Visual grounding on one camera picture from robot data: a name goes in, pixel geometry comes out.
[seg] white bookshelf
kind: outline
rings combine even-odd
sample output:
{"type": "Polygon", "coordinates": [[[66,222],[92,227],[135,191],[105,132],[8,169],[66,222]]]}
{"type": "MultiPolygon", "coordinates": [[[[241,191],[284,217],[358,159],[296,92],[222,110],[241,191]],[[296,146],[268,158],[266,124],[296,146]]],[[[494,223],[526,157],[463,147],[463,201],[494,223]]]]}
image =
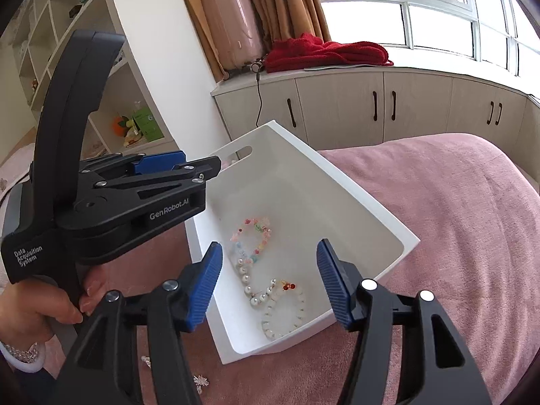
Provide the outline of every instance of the white bookshelf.
{"type": "MultiPolygon", "coordinates": [[[[21,85],[34,118],[39,122],[45,95],[60,56],[77,29],[115,32],[106,0],[88,0],[79,13],[70,18],[70,10],[79,0],[29,0],[13,41],[15,62],[21,85]],[[32,90],[32,81],[38,87],[32,90]]],[[[177,149],[146,86],[139,85],[139,74],[129,46],[124,45],[125,57],[110,72],[99,109],[90,114],[84,135],[83,152],[96,152],[99,144],[109,153],[159,153],[177,149]],[[148,142],[144,137],[137,143],[123,146],[123,138],[115,135],[112,123],[116,116],[131,117],[135,102],[149,106],[158,120],[164,137],[148,142]]]]}

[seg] human hand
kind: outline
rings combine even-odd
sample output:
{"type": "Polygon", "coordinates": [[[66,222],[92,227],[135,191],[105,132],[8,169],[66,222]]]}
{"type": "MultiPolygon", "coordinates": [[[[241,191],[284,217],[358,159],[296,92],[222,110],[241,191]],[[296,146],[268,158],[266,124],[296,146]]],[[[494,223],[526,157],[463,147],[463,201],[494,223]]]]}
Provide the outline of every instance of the human hand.
{"type": "Polygon", "coordinates": [[[63,324],[81,323],[81,312],[92,313],[106,292],[103,267],[92,268],[84,279],[86,294],[79,300],[80,311],[67,293],[35,278],[8,285],[0,295],[0,341],[19,350],[53,337],[46,317],[63,324]]]}

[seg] blue gripper pad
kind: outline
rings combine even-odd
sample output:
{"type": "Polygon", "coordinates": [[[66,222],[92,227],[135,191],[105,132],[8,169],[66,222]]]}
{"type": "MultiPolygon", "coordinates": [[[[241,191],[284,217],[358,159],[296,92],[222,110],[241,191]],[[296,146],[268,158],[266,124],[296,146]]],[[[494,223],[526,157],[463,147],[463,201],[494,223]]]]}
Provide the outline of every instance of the blue gripper pad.
{"type": "Polygon", "coordinates": [[[352,307],[355,305],[356,286],[353,287],[347,278],[328,239],[321,240],[317,245],[317,266],[334,316],[344,329],[349,330],[354,321],[352,307]]]}
{"type": "Polygon", "coordinates": [[[164,152],[163,154],[145,155],[139,162],[133,163],[133,173],[149,174],[172,170],[175,165],[186,162],[182,151],[164,152]]]}
{"type": "Polygon", "coordinates": [[[191,265],[198,266],[198,269],[188,289],[190,302],[185,326],[189,332],[204,321],[222,265],[223,249],[217,242],[210,244],[201,262],[191,265]]]}

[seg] metal screw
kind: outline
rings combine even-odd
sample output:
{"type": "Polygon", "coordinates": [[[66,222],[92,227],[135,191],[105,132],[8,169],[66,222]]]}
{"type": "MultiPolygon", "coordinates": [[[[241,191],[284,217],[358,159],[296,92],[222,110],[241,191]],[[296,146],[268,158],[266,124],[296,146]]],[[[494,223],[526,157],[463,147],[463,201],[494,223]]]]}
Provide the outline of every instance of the metal screw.
{"type": "Polygon", "coordinates": [[[109,303],[117,301],[120,298],[120,292],[118,291],[109,291],[105,294],[105,300],[109,303]]]}
{"type": "Polygon", "coordinates": [[[178,288],[178,282],[176,280],[166,280],[161,285],[166,291],[174,291],[178,288]]]}
{"type": "Polygon", "coordinates": [[[377,289],[377,282],[375,280],[372,280],[371,278],[366,278],[362,280],[362,288],[364,288],[367,291],[373,291],[374,289],[377,289]]]}
{"type": "Polygon", "coordinates": [[[433,292],[431,291],[420,291],[420,298],[424,301],[433,301],[435,300],[435,296],[433,295],[433,292]]]}

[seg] pink bedspread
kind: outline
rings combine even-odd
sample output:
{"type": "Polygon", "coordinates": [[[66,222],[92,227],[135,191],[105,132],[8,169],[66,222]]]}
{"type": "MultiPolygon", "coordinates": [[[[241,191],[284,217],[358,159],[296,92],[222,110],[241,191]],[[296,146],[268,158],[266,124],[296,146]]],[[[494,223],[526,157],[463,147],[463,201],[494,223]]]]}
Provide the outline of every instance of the pink bedspread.
{"type": "MultiPolygon", "coordinates": [[[[471,135],[425,136],[322,154],[421,239],[382,283],[401,294],[426,288],[436,294],[465,336],[493,403],[501,403],[540,347],[540,197],[502,152],[471,135]]],[[[188,261],[185,234],[176,227],[111,264],[111,278],[128,293],[141,292],[176,276],[188,261]],[[157,267],[149,264],[149,254],[167,252],[174,258],[157,267]]],[[[194,374],[210,380],[204,404],[331,405],[355,339],[334,324],[282,353],[226,366],[207,324],[186,335],[184,343],[194,374]]],[[[141,338],[143,354],[145,346],[141,338]]],[[[396,355],[386,403],[395,398],[396,355]]],[[[140,369],[145,403],[154,403],[150,370],[140,369]]]]}

